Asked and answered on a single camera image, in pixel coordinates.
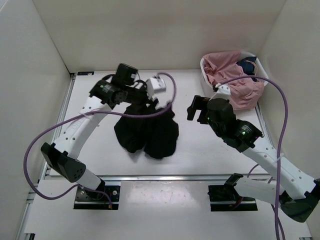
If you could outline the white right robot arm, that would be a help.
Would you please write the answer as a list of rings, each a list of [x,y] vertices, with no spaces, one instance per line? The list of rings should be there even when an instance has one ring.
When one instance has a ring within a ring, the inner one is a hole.
[[[209,125],[225,144],[255,161],[273,178],[280,173],[279,207],[292,220],[304,223],[320,201],[320,181],[287,158],[278,157],[257,127],[236,117],[228,100],[195,95],[187,108],[187,120],[193,120],[197,110],[197,121]]]

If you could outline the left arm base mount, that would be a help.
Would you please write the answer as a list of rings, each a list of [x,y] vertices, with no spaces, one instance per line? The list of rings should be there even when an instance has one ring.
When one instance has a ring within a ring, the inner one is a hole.
[[[78,187],[75,193],[73,208],[75,210],[118,210],[121,185],[115,183],[111,185],[106,184],[103,191],[105,194]]]

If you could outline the black trousers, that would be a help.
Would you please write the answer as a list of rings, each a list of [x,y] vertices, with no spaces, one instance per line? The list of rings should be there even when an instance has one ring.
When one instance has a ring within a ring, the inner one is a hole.
[[[172,156],[177,147],[179,125],[167,103],[164,113],[151,118],[121,117],[114,126],[116,138],[127,152],[143,150],[151,158],[161,160]]]

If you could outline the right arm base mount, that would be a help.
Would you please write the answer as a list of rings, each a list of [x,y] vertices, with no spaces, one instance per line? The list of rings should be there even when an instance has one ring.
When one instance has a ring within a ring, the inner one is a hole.
[[[211,212],[254,212],[258,210],[252,197],[240,197],[234,189],[225,185],[209,185],[208,192]]]

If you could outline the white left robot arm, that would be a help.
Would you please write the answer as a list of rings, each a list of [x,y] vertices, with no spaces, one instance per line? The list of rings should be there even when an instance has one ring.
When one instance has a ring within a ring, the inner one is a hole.
[[[119,64],[116,73],[104,76],[93,86],[79,116],[69,121],[64,132],[53,143],[45,142],[41,146],[48,165],[69,182],[87,189],[93,200],[103,198],[105,183],[79,161],[84,144],[103,118],[113,113],[116,105],[150,104],[155,87],[164,87],[157,79],[137,80],[137,74],[136,68]]]

